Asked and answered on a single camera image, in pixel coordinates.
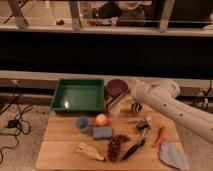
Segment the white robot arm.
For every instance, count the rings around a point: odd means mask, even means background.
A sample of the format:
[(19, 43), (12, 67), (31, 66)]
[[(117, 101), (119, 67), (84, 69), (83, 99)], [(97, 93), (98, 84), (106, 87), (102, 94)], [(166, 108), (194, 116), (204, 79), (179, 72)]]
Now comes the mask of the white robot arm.
[(136, 102), (146, 103), (213, 144), (213, 115), (178, 101), (179, 94), (179, 85), (171, 79), (149, 83), (137, 81), (131, 89)]

